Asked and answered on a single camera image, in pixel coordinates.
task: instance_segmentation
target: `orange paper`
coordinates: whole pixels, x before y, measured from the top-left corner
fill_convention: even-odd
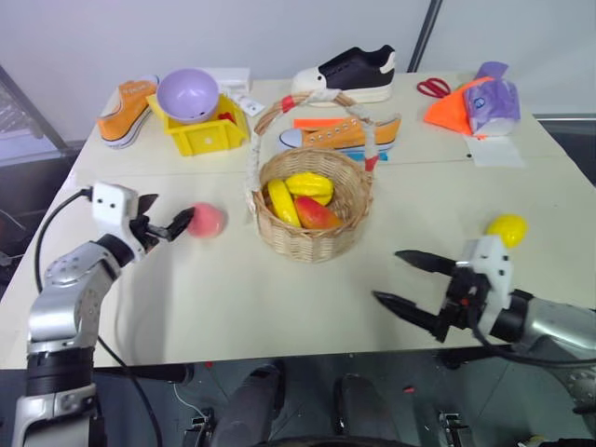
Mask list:
[[[450,95],[441,98],[430,107],[428,107],[425,121],[430,124],[436,124],[465,135],[471,135],[472,130],[469,128],[467,120],[466,100],[464,92],[478,84],[486,81],[492,81],[490,76],[474,79],[471,82],[464,84]]]
[[[317,129],[335,126],[344,121],[345,118],[295,118],[295,129]]]

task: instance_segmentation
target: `mango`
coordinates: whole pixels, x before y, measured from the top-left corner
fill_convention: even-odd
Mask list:
[[[300,221],[286,184],[280,179],[272,180],[267,184],[267,191],[273,203],[274,214],[286,224],[300,228]]]
[[[344,221],[337,217],[333,211],[323,207],[311,197],[295,198],[294,207],[304,228],[326,230],[344,224]]]
[[[294,196],[312,197],[321,205],[327,205],[332,200],[333,182],[315,172],[293,174],[286,179],[286,186]]]

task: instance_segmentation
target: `white card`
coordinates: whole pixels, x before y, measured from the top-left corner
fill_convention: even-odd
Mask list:
[[[474,164],[478,167],[525,168],[520,151],[509,137],[464,136]]]
[[[264,109],[264,105],[262,105],[260,102],[257,102],[250,96],[233,91],[230,91],[229,94],[226,92],[225,94],[249,116],[257,116]]]

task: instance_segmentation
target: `black cable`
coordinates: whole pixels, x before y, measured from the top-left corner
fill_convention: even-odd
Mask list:
[[[195,447],[202,447],[203,446],[203,442],[201,440],[201,437],[203,436],[203,433],[205,433],[205,427],[207,426],[207,420],[203,421],[203,427],[201,427],[201,429],[198,431],[198,436],[196,436],[196,441],[195,441]]]
[[[103,407],[99,396],[95,398],[95,409],[97,410],[97,415],[103,417]]]
[[[522,363],[524,365],[540,366],[543,368],[582,368],[589,365],[596,364],[596,359],[582,359],[582,360],[548,360],[548,359],[535,359],[529,356],[521,356],[514,354],[505,349],[502,349],[489,342],[486,337],[482,334],[478,327],[479,312],[478,307],[471,305],[467,309],[467,325],[472,330],[474,336],[479,342],[493,355],[501,357],[503,359],[515,361],[516,363]]]
[[[34,257],[34,265],[35,265],[35,284],[37,285],[37,291],[41,292],[44,288],[43,283],[41,282],[41,273],[40,273],[40,261],[39,257],[41,255],[41,243],[44,240],[44,236],[46,235],[47,228],[52,223],[54,218],[58,215],[58,213],[64,210],[68,205],[73,203],[79,197],[82,196],[89,196],[91,195],[90,189],[81,189],[77,193],[74,193],[72,196],[68,197],[64,200],[54,211],[52,211],[49,216],[47,217],[46,221],[41,225],[41,229],[39,230],[39,236],[37,237],[37,241],[35,242],[35,257]]]
[[[41,245],[44,240],[44,236],[46,235],[47,228],[49,227],[51,222],[54,220],[54,218],[58,215],[58,213],[60,211],[64,210],[64,208],[66,208],[72,202],[77,200],[79,197],[86,196],[87,198],[89,198],[89,200],[91,200],[91,193],[92,193],[91,188],[81,189],[77,193],[68,197],[58,207],[56,207],[56,209],[54,211],[52,211],[49,214],[46,221],[41,226],[41,229],[39,230],[39,236],[37,237],[37,241],[35,242],[35,256],[34,256],[35,285],[37,286],[38,292],[41,292],[41,290],[43,289],[43,283],[41,281],[41,273],[40,273],[40,271],[41,271],[40,264],[41,263],[40,263],[39,258],[41,255]],[[114,359],[115,362],[118,363],[118,365],[120,365],[120,367],[124,370],[127,377],[130,379],[130,381],[134,385],[135,389],[139,393],[139,397],[141,398],[142,404],[145,407],[147,414],[149,415],[149,419],[151,419],[151,425],[153,426],[153,430],[156,433],[157,447],[163,447],[163,439],[161,437],[161,429],[159,428],[159,423],[157,422],[156,414],[154,413],[153,408],[151,407],[151,402],[149,402],[149,399],[147,398],[147,395],[143,391],[141,384],[139,384],[139,381],[135,377],[135,375],[132,372],[132,370],[130,369],[130,367],[110,348],[110,346],[108,346],[103,341],[103,339],[99,335],[97,337],[97,340],[100,343],[100,345],[103,347],[103,349],[105,349],[106,352],[112,357],[112,359]]]
[[[153,412],[153,408],[151,407],[151,402],[149,402],[147,395],[141,388],[141,384],[139,384],[139,381],[135,377],[134,372],[132,372],[130,367],[110,348],[110,346],[108,346],[103,341],[103,339],[99,335],[97,337],[97,341],[100,342],[100,345],[102,345],[103,349],[105,349],[106,352],[108,354],[110,354],[110,356],[112,356],[112,359],[114,359],[118,363],[118,365],[120,365],[122,367],[124,372],[127,374],[127,377],[130,379],[130,381],[132,382],[134,387],[137,389],[137,391],[139,393],[139,397],[142,400],[142,404],[144,405],[145,410],[147,411],[147,414],[149,415],[149,419],[151,419],[151,425],[153,426],[153,431],[156,433],[157,446],[162,447],[163,440],[161,438],[161,429],[159,428],[159,422],[157,422],[157,417],[156,417],[156,414]]]

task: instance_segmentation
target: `basket handle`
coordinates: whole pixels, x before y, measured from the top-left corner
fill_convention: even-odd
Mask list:
[[[280,101],[274,103],[259,119],[254,127],[251,138],[251,149],[249,150],[247,166],[247,184],[246,196],[247,203],[252,212],[255,211],[252,193],[261,190],[259,181],[259,155],[261,153],[261,137],[269,129],[269,126],[280,116],[288,113],[297,105],[309,104],[313,102],[335,102],[352,116],[358,118],[362,123],[364,131],[364,169],[372,172],[374,166],[379,160],[379,148],[374,141],[375,125],[367,110],[354,100],[346,96],[342,90],[324,88],[321,90],[305,91],[288,95]]]

